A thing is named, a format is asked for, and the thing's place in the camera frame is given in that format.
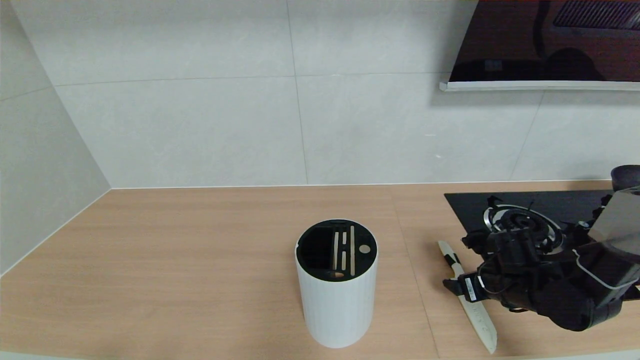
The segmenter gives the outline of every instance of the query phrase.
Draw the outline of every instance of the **grout line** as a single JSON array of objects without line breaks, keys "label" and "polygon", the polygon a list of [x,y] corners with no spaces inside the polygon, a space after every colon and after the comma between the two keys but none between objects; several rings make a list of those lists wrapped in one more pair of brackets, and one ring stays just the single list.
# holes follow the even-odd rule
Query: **grout line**
[{"label": "grout line", "polygon": [[111,189],[108,189],[107,191],[105,191],[102,195],[98,196],[95,200],[91,201],[91,203],[89,203],[89,205],[83,207],[80,211],[78,211],[74,216],[72,216],[69,220],[65,221],[64,224],[60,225],[56,230],[54,230],[51,234],[49,234],[47,237],[44,238],[44,240],[42,240],[40,243],[38,243],[38,245],[34,246],[33,249],[29,250],[24,256],[22,256],[20,259],[18,259],[18,261],[16,261],[12,266],[9,266],[8,269],[6,269],[5,272],[3,272],[2,274],[0,274],[0,279],[5,276],[12,268],[14,268],[16,265],[18,265],[20,262],[22,262],[22,260],[24,260],[24,258],[26,258],[27,256],[29,256],[35,249],[37,249],[39,246],[41,246],[45,241],[47,241],[51,236],[53,236],[54,234],[56,234],[60,229],[62,229],[63,227],[65,227],[68,223],[70,223],[73,219],[75,219],[78,215],[80,215],[82,212],[84,212],[85,210],[87,210],[91,205],[95,204],[98,200],[100,200],[103,196],[105,196],[108,192],[110,192]]},{"label": "grout line", "polygon": [[542,96],[540,97],[538,108],[536,108],[536,113],[533,114],[531,125],[529,125],[529,130],[527,130],[527,135],[524,137],[524,141],[522,142],[522,146],[520,147],[520,151],[518,152],[518,158],[516,159],[516,163],[513,165],[513,169],[511,170],[511,175],[509,175],[509,180],[513,179],[513,174],[516,172],[516,168],[518,167],[518,162],[522,157],[522,151],[524,150],[524,146],[527,145],[527,140],[529,139],[529,133],[531,133],[531,129],[533,129],[533,124],[536,122],[536,117],[538,117],[538,112],[540,111],[540,106],[542,106],[542,101],[545,99],[546,92],[547,92],[546,90],[542,91]]},{"label": "grout line", "polygon": [[415,281],[415,287],[418,290],[418,296],[420,296],[420,302],[422,303],[422,308],[424,310],[424,316],[427,318],[427,325],[429,325],[429,332],[431,333],[431,338],[433,340],[433,348],[436,350],[436,355],[440,359],[440,351],[438,350],[438,343],[436,342],[436,336],[433,333],[433,328],[431,327],[431,320],[429,320],[429,314],[427,313],[427,307],[424,305],[424,298],[422,297],[422,291],[420,290],[420,284],[418,283],[418,277],[415,275],[415,268],[413,267],[413,261],[411,261],[411,255],[409,251],[409,246],[406,244],[406,239],[404,238],[404,229],[402,227],[402,223],[400,222],[400,216],[398,215],[398,210],[396,208],[396,199],[394,198],[394,193],[391,189],[391,186],[387,188],[389,192],[389,196],[391,197],[391,203],[394,206],[394,213],[396,213],[396,221],[398,226],[400,227],[400,234],[402,235],[402,241],[404,242],[404,249],[406,250],[406,256],[409,259],[409,265],[411,266],[411,271],[413,272],[413,280]]},{"label": "grout line", "polygon": [[302,158],[305,163],[305,179],[309,184],[309,170],[307,168],[307,150],[305,149],[305,133],[302,130],[302,111],[300,110],[300,92],[298,91],[298,73],[296,72],[296,55],[293,51],[293,32],[291,31],[291,16],[289,15],[289,0],[287,5],[287,21],[289,22],[289,43],[291,44],[291,61],[293,62],[293,79],[296,83],[296,102],[298,103],[298,121],[300,122],[300,140],[302,141]]},{"label": "grout line", "polygon": [[[289,36],[291,35],[291,26],[289,26]],[[291,41],[291,49],[293,52],[293,41]],[[180,81],[180,80],[216,80],[216,79],[276,79],[276,78],[295,78],[295,77],[320,77],[320,76],[363,76],[363,75],[419,75],[419,74],[450,74],[451,72],[345,72],[340,74],[296,74],[295,61],[294,61],[294,74],[293,75],[263,75],[263,76],[209,76],[201,78],[162,78],[162,79],[135,79],[135,80],[115,80],[115,81],[95,81],[89,83],[73,83],[73,84],[59,84],[53,85],[53,87],[63,86],[80,86],[80,85],[98,85],[98,84],[117,84],[117,83],[140,83],[144,81]]]},{"label": "grout line", "polygon": [[7,97],[6,99],[2,99],[2,100],[0,100],[0,101],[5,101],[5,100],[9,100],[9,99],[15,99],[16,97],[29,95],[29,94],[32,94],[32,93],[34,93],[34,92],[39,92],[39,91],[42,91],[42,90],[47,90],[48,88],[52,88],[52,87],[53,87],[53,85],[49,85],[49,86],[47,86],[47,87],[45,87],[45,88],[36,89],[36,90],[31,90],[31,91],[27,91],[26,93],[23,93],[23,94],[20,94],[20,95],[9,96],[9,97]]},{"label": "grout line", "polygon": [[386,186],[386,185],[428,185],[428,184],[492,184],[492,183],[554,183],[554,182],[611,181],[611,179],[551,179],[551,180],[495,180],[495,181],[440,181],[434,183],[364,183],[364,184],[287,184],[287,185],[212,185],[212,186],[139,186],[112,187],[112,190],[153,190],[153,189],[227,189],[227,188],[303,188],[314,186]]},{"label": "grout line", "polygon": [[98,84],[117,84],[117,83],[142,83],[145,81],[180,81],[180,80],[212,80],[212,79],[278,79],[293,78],[294,75],[276,75],[276,76],[212,76],[208,78],[166,78],[166,79],[136,79],[136,80],[116,80],[116,81],[96,81],[93,83],[76,83],[76,84],[60,84],[55,87],[78,86],[78,85],[98,85]]}]

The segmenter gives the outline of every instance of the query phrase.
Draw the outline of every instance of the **white knife block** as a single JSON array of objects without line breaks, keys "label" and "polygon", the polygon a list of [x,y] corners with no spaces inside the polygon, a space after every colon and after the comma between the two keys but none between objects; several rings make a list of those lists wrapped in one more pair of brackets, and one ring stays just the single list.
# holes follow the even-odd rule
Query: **white knife block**
[{"label": "white knife block", "polygon": [[378,246],[371,232],[350,220],[320,222],[300,237],[295,258],[311,336],[329,348],[358,341],[373,318]]}]

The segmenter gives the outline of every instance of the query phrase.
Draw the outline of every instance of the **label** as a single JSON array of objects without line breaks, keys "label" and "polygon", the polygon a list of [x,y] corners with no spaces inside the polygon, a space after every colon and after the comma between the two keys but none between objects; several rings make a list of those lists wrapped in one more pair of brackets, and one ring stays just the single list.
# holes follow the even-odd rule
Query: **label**
[{"label": "label", "polygon": [[471,301],[476,301],[476,292],[474,291],[474,286],[471,283],[471,278],[467,277],[465,279],[465,283],[467,284],[467,290],[469,291],[469,298]]}]

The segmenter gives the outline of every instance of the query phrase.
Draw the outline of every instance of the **white knife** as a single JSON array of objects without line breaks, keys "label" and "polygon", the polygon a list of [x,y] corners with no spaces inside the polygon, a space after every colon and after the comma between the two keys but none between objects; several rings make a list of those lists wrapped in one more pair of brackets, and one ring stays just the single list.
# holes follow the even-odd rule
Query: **white knife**
[{"label": "white knife", "polygon": [[[455,261],[455,263],[451,265],[455,279],[457,279],[459,275],[464,274],[465,271],[462,269],[462,265],[451,246],[449,246],[446,241],[438,241],[438,246],[440,246],[440,251],[442,251],[443,255],[449,255]],[[482,305],[482,302],[468,302],[464,295],[458,298],[462,303],[462,308],[464,308],[467,313],[467,317],[469,317],[471,325],[473,325],[476,330],[476,334],[478,334],[478,337],[482,340],[486,349],[489,350],[489,353],[493,354],[498,345],[498,334],[484,305]]]}]

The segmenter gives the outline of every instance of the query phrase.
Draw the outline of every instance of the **wall tile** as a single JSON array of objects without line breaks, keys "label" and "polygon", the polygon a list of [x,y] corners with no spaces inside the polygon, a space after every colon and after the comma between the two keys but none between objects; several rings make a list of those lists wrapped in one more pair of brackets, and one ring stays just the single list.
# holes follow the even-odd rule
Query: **wall tile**
[{"label": "wall tile", "polygon": [[309,183],[509,179],[542,92],[444,93],[439,79],[300,77]]},{"label": "wall tile", "polygon": [[285,0],[26,0],[14,6],[54,85],[294,72]]},{"label": "wall tile", "polygon": [[608,179],[640,163],[639,114],[639,92],[546,92],[512,179]]},{"label": "wall tile", "polygon": [[289,0],[296,73],[450,72],[476,4]]},{"label": "wall tile", "polygon": [[0,101],[5,272],[109,189],[53,88]]},{"label": "wall tile", "polygon": [[9,1],[0,1],[0,100],[51,86]]},{"label": "wall tile", "polygon": [[57,90],[114,188],[306,183],[294,78]]}]

